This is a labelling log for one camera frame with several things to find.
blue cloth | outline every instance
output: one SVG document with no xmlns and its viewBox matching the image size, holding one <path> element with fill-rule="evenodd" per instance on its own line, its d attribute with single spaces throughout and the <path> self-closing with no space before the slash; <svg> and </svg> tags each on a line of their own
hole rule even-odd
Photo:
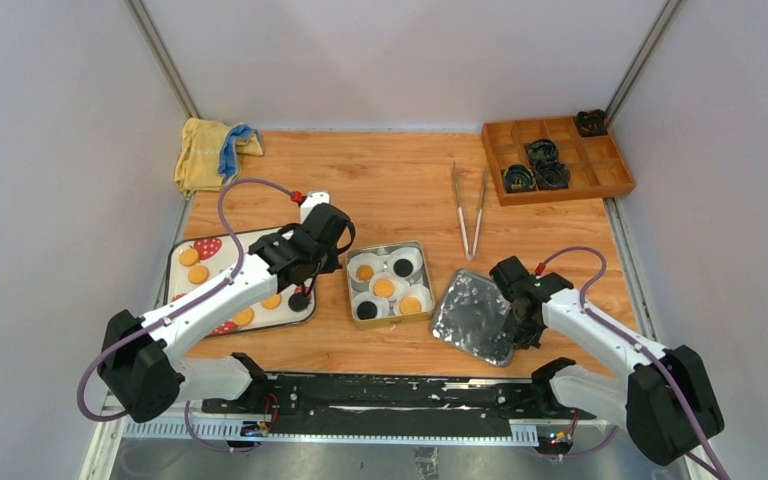
<svg viewBox="0 0 768 480">
<path fill-rule="evenodd" d="M 219 169 L 217 170 L 217 173 L 222 175 L 222 183 L 227 182 L 229 178 L 237 173 L 237 150 L 234 145 L 235 142 L 237 139 L 246 140 L 252 135 L 257 136 L 258 142 L 263 145 L 263 142 L 260 141 L 260 132 L 245 123 L 232 127 L 231 131 L 228 132 L 228 136 L 225 137 L 225 143 L 222 144 L 222 149 L 219 150 Z"/>
</svg>

wooden compartment box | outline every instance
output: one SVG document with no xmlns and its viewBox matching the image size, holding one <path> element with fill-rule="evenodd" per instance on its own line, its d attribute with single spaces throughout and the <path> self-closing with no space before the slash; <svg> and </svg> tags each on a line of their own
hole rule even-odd
<svg viewBox="0 0 768 480">
<path fill-rule="evenodd" d="M 540 138 L 548 138 L 558 146 L 560 160 L 570 171 L 569 188 L 506 192 L 502 180 L 505 169 L 518 163 L 530 166 L 525 146 Z M 499 203 L 503 206 L 619 197 L 634 189 L 634 178 L 613 136 L 608 133 L 601 137 L 581 137 L 574 117 L 485 123 L 481 141 Z"/>
</svg>

white wall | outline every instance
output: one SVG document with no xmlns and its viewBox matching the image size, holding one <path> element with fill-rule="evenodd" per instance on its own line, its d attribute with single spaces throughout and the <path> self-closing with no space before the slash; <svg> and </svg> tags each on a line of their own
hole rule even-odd
<svg viewBox="0 0 768 480">
<path fill-rule="evenodd" d="M 353 129 L 604 108 L 662 3 L 146 1 L 202 116 Z"/>
<path fill-rule="evenodd" d="M 768 2 L 686 2 L 614 132 L 662 338 L 705 360 L 732 478 L 768 478 Z"/>
<path fill-rule="evenodd" d="M 76 385 L 148 306 L 183 121 L 123 2 L 0 1 L 0 479 L 78 476 Z"/>
</svg>

gray floor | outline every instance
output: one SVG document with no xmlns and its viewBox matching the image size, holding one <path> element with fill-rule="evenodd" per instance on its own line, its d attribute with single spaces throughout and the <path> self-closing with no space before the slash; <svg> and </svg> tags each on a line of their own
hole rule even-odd
<svg viewBox="0 0 768 480">
<path fill-rule="evenodd" d="M 580 448 L 595 445 L 595 428 L 576 434 Z M 605 450 L 560 464 L 534 458 L 512 447 L 414 447 L 403 445 L 265 444 L 251 453 L 236 455 L 207 451 L 191 441 L 126 440 L 122 468 L 120 455 L 112 479 L 257 479 L 257 480 L 459 480 L 459 479 L 651 479 L 688 480 L 677 462 L 669 468 L 650 463 L 631 441 L 620 434 Z M 172 465 L 154 471 L 164 463 Z"/>
</svg>

yellow towel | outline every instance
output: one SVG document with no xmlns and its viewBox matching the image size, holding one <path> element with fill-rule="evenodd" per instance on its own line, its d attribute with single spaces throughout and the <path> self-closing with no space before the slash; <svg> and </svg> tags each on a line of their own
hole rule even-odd
<svg viewBox="0 0 768 480">
<path fill-rule="evenodd" d="M 219 170 L 219 150 L 231 127 L 222 122 L 191 118 L 181 131 L 181 157 L 175 166 L 175 184 L 184 195 L 197 190 L 218 191 L 222 188 Z M 237 173 L 240 171 L 239 154 L 263 155 L 263 146 L 257 135 L 237 140 Z"/>
</svg>

